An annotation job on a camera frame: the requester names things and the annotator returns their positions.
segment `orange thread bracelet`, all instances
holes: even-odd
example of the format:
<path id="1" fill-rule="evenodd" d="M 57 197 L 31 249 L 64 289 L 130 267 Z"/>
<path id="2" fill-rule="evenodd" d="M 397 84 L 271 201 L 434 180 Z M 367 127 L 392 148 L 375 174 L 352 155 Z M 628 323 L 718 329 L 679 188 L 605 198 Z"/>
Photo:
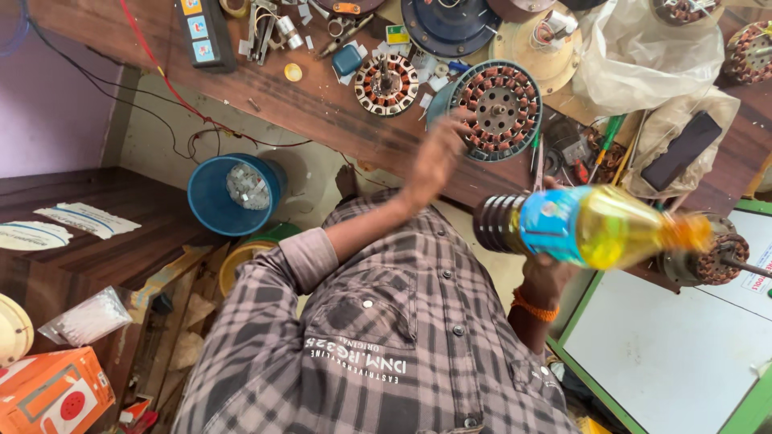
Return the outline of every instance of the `orange thread bracelet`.
<path id="1" fill-rule="evenodd" d="M 545 310 L 538 307 L 533 307 L 528 304 L 525 298 L 523 298 L 523 295 L 520 293 L 520 288 L 521 287 L 517 287 L 512 292 L 512 294 L 515 296 L 515 300 L 512 302 L 511 307 L 520 306 L 529 314 L 534 315 L 538 320 L 544 321 L 546 323 L 552 322 L 555 320 L 555 318 L 557 318 L 557 313 L 560 312 L 560 306 L 558 306 L 555 310 Z"/>

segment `green frame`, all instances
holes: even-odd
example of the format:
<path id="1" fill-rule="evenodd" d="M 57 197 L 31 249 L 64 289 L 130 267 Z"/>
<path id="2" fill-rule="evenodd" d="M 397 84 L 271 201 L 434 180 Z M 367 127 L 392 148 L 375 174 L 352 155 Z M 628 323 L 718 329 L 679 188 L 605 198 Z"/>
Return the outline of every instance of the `green frame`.
<path id="1" fill-rule="evenodd" d="M 737 205 L 735 205 L 735 209 L 772 216 L 772 203 L 769 202 L 741 199 L 738 201 Z M 574 312 L 571 314 L 560 337 L 554 339 L 551 336 L 547 336 L 547 344 L 550 345 L 555 355 L 574 371 L 574 373 L 597 397 L 599 397 L 606 407 L 617 416 L 619 421 L 622 422 L 630 432 L 633 434 L 648 434 L 648 432 L 643 429 L 635 419 L 633 419 L 621 405 L 619 405 L 619 403 L 617 403 L 614 398 L 612 398 L 603 387 L 565 351 L 564 348 L 568 338 L 571 336 L 571 332 L 574 331 L 574 328 L 579 322 L 584 309 L 587 308 L 587 305 L 590 303 L 590 299 L 598 288 L 598 284 L 601 282 L 603 275 L 604 273 L 602 271 L 596 272 L 592 281 L 587 285 L 584 295 Z M 767 369 L 756 384 L 751 387 L 748 394 L 727 419 L 718 434 L 754 434 L 764 420 L 770 417 L 770 415 L 772 415 L 772 368 Z"/>

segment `blue bucket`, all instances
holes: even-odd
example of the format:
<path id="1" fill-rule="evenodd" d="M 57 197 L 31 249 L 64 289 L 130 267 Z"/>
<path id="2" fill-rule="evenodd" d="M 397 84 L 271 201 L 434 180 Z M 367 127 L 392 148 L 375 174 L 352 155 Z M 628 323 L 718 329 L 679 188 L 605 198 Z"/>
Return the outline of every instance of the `blue bucket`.
<path id="1" fill-rule="evenodd" d="M 244 163 L 255 169 L 268 186 L 267 209 L 245 209 L 231 199 L 225 179 L 233 166 Z M 207 228 L 225 235 L 242 236 L 255 232 L 276 211 L 284 196 L 287 175 L 277 163 L 249 154 L 227 154 L 201 163 L 188 181 L 188 203 L 193 214 Z"/>

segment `purple wall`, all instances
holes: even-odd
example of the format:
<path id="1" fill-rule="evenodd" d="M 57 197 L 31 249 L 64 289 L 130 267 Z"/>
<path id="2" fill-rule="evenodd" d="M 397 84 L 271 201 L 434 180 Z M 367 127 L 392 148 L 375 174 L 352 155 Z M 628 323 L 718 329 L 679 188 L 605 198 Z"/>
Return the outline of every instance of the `purple wall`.
<path id="1" fill-rule="evenodd" d="M 78 42 L 46 36 L 82 67 L 117 81 L 119 66 Z M 30 29 L 19 50 L 0 57 L 0 178 L 99 167 L 112 109 L 112 99 Z"/>

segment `white board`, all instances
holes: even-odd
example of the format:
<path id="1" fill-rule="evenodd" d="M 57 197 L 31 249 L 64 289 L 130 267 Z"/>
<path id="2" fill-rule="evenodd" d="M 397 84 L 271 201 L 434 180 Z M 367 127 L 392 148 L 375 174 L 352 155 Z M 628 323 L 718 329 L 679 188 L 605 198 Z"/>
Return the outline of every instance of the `white board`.
<path id="1" fill-rule="evenodd" d="M 564 348 L 649 434 L 718 432 L 772 356 L 772 321 L 606 273 Z"/>
<path id="2" fill-rule="evenodd" d="M 729 220 L 750 246 L 748 263 L 772 269 L 772 217 L 734 210 L 729 214 Z M 767 295 L 772 288 L 772 279 L 741 271 L 735 280 L 726 285 L 703 285 L 699 288 L 772 320 L 772 298 Z"/>

